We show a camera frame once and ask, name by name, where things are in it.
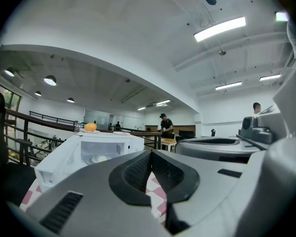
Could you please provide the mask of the black metal railing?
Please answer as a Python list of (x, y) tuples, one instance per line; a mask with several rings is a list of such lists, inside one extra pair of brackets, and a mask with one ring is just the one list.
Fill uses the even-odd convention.
[[(55, 142), (62, 142), (61, 139), (53, 139), (43, 135), (36, 135), (28, 131), (28, 124), (35, 123), (41, 126), (50, 127), (53, 129), (63, 130), (74, 132), (74, 129), (78, 125), (77, 121), (71, 121), (62, 118), (55, 118), (51, 116), (44, 116), (38, 113), (35, 113), (34, 116), (26, 115), (23, 113), (19, 113), (17, 111), (11, 109), (5, 109), (5, 113), (7, 116), (13, 116), (15, 119), (6, 119), (4, 122), (5, 126), (9, 126), (15, 130), (23, 132), (24, 136), (32, 135), (34, 137), (39, 137), (45, 140), (51, 140)], [(144, 143), (145, 146), (148, 146), (153, 149), (161, 149), (161, 133), (160, 132), (150, 132), (150, 131), (142, 131), (137, 129), (130, 129), (130, 128), (121, 128), (121, 131), (126, 131), (131, 135), (142, 137), (147, 140)]]

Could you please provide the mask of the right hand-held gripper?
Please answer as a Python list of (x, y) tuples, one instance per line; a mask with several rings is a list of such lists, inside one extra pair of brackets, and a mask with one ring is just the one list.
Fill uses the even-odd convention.
[[(243, 119), (238, 135), (264, 144), (296, 136), (296, 69), (273, 96), (273, 105), (256, 116)], [(180, 155), (235, 163), (247, 163), (259, 150), (234, 137), (184, 139), (175, 147)]]

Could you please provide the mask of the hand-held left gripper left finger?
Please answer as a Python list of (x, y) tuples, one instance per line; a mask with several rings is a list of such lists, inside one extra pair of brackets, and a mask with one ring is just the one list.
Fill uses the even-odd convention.
[(171, 237), (151, 213), (150, 173), (149, 151), (92, 164), (44, 192), (26, 213), (57, 237)]

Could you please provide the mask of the wooden desk with white legs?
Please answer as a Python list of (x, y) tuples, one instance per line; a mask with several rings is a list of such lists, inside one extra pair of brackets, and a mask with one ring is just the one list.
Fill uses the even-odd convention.
[(164, 150), (166, 151), (171, 151), (172, 148), (175, 147), (176, 145), (176, 140), (175, 139), (169, 139), (169, 138), (161, 138), (161, 137), (144, 137), (144, 147), (145, 148), (153, 148), (153, 149), (158, 149), (158, 148), (165, 148)]

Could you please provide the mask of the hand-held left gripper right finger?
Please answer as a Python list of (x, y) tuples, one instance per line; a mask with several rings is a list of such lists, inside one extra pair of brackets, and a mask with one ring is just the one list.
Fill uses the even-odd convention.
[(170, 229), (151, 237), (296, 237), (296, 136), (251, 155), (244, 166), (169, 154), (197, 171), (199, 186), (168, 205)]

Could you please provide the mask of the white microwave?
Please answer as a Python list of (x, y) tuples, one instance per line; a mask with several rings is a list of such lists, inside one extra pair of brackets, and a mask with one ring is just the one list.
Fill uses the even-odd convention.
[(111, 159), (142, 151), (144, 139), (126, 132), (79, 132), (64, 141), (35, 167), (42, 192), (88, 165), (94, 156)]

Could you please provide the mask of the pink white checkered tablecloth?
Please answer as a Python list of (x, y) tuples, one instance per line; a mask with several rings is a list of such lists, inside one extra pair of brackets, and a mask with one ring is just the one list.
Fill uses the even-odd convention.
[[(26, 209), (42, 194), (38, 180), (35, 179), (24, 196), (19, 208), (23, 211)], [(166, 194), (157, 181), (153, 173), (150, 174), (146, 185), (146, 195), (151, 200), (151, 213), (154, 218), (161, 224), (165, 224), (166, 220)]]

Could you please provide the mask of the person's grey shirt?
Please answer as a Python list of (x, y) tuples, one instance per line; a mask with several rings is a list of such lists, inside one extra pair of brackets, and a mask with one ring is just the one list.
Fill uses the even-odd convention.
[(296, 59), (296, 25), (292, 19), (287, 22), (287, 36), (292, 45), (294, 57)]

